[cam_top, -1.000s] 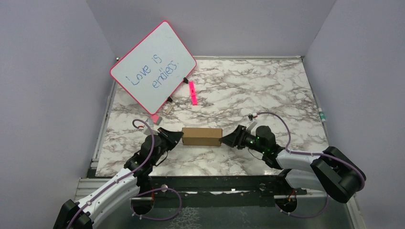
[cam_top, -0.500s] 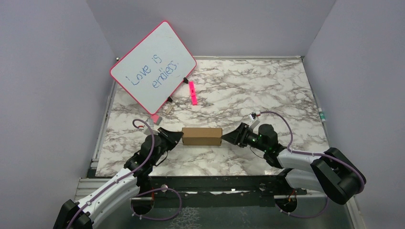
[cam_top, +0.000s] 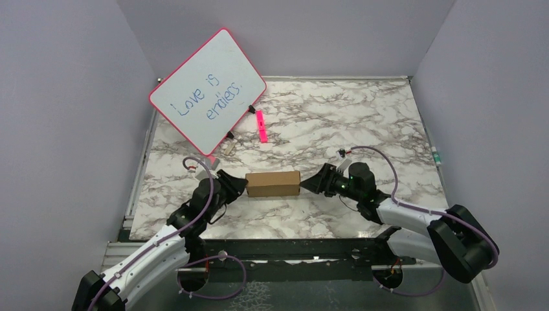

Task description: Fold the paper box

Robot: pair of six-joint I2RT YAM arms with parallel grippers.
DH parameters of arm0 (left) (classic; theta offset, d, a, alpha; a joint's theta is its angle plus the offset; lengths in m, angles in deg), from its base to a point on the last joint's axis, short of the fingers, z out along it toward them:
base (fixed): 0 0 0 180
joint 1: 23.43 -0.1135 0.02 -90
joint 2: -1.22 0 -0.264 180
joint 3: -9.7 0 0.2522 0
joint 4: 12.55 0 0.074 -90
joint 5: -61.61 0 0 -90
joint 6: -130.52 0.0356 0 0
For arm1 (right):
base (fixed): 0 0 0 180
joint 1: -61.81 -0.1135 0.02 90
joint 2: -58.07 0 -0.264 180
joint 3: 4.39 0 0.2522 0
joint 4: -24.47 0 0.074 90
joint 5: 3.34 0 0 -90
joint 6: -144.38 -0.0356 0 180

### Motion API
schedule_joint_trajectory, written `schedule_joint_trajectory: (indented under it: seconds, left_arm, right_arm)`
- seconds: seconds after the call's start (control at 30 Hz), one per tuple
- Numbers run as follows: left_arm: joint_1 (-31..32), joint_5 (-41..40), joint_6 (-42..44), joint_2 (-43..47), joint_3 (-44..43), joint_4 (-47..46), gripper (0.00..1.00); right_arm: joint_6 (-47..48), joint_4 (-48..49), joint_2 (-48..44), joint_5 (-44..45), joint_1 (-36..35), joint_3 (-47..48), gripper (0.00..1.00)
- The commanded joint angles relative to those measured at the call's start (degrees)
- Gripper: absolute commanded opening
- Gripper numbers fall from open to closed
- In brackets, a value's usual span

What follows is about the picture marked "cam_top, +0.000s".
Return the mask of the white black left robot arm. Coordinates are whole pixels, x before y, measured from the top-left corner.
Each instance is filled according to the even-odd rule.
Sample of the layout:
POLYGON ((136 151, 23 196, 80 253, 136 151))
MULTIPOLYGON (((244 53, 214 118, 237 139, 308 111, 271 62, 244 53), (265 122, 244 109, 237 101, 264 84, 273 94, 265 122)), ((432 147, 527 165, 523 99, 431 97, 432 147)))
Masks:
POLYGON ((102 273, 86 273, 72 310, 129 310, 148 290, 176 268, 203 260, 200 234, 221 207, 237 200, 248 181, 223 170, 202 179, 192 197, 176 209, 166 224, 123 261, 102 273))

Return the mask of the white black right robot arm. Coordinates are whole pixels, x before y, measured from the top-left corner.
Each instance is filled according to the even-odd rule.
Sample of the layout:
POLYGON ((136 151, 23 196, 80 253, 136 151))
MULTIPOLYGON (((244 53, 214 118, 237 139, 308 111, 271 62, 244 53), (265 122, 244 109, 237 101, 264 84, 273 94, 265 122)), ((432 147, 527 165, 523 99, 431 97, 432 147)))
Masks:
POLYGON ((373 248, 374 257, 383 264, 397 257, 420 259, 440 265, 459 282, 469 283, 497 263, 499 248, 468 209, 454 205, 433 211, 397 202, 377 188, 374 173, 365 163, 351 164, 347 176, 326 163, 300 186, 326 197, 349 198, 363 218, 389 225, 390 230, 373 248))

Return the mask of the brown cardboard box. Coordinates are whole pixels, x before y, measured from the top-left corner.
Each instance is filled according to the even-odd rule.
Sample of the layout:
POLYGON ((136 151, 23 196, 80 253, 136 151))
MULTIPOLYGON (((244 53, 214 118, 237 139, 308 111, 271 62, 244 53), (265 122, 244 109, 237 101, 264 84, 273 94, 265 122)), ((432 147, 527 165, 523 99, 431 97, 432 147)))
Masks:
POLYGON ((300 172, 257 172, 245 175, 247 194, 253 198, 298 196, 300 172))

